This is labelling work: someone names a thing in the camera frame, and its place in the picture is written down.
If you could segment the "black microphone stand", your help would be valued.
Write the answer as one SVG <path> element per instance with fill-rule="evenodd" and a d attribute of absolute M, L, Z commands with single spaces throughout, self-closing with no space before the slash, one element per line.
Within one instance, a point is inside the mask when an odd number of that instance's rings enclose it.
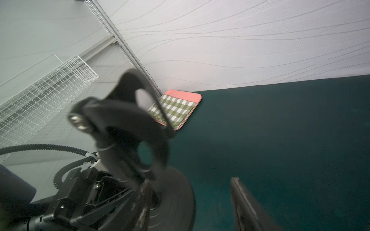
<path fill-rule="evenodd" d="M 139 107 L 135 93 L 140 89 L 158 102 L 146 77 L 129 69 L 106 98 L 89 97 L 76 103 L 67 119 L 92 137 L 101 163 L 124 186 L 136 191 L 145 180 L 150 181 L 150 203 L 134 231 L 190 231 L 196 216 L 194 191 L 188 178 L 168 165 L 168 140 L 175 131 Z"/>

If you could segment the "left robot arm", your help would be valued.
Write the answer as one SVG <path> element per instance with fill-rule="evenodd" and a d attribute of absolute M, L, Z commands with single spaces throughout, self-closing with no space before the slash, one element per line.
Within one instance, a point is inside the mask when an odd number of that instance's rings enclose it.
<path fill-rule="evenodd" d="M 36 189 L 1 167 L 2 231 L 122 231 L 133 194 L 109 173 L 71 170 L 58 192 L 33 202 Z"/>

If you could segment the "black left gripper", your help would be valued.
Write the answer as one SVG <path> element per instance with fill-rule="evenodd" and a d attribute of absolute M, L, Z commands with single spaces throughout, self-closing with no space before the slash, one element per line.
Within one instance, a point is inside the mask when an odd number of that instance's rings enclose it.
<path fill-rule="evenodd" d="M 74 169 L 43 215 L 43 230 L 133 231 L 135 195 L 108 172 Z"/>

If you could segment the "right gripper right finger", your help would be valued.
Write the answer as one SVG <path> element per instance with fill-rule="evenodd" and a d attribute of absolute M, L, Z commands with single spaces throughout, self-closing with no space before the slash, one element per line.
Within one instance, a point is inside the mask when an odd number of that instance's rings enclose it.
<path fill-rule="evenodd" d="M 233 177 L 230 181 L 235 230 L 281 231 L 280 227 L 241 182 Z"/>

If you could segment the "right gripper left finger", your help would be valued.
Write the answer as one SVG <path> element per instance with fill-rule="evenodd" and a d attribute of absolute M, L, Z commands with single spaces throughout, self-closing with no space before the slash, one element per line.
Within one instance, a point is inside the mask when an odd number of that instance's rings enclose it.
<path fill-rule="evenodd" d="M 99 228 L 99 231 L 132 231 L 142 211 L 148 207 L 151 197 L 150 181 L 145 180 L 139 188 L 121 203 Z"/>

